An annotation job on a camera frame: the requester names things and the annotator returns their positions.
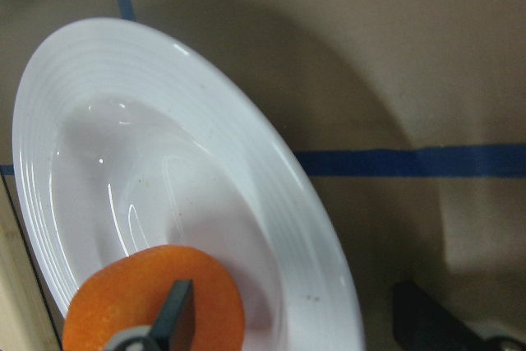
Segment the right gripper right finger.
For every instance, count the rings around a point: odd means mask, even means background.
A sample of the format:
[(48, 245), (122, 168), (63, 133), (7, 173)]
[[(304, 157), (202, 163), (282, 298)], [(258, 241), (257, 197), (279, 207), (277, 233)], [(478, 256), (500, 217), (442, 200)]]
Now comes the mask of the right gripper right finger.
[(393, 335), (403, 350), (483, 350), (484, 341), (415, 283), (393, 287)]

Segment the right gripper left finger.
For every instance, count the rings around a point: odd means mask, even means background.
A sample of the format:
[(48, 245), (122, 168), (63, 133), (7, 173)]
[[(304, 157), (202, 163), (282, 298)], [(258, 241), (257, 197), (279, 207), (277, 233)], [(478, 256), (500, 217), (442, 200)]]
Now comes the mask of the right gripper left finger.
[(158, 350), (190, 350), (194, 339), (194, 287), (189, 279), (173, 284), (149, 337)]

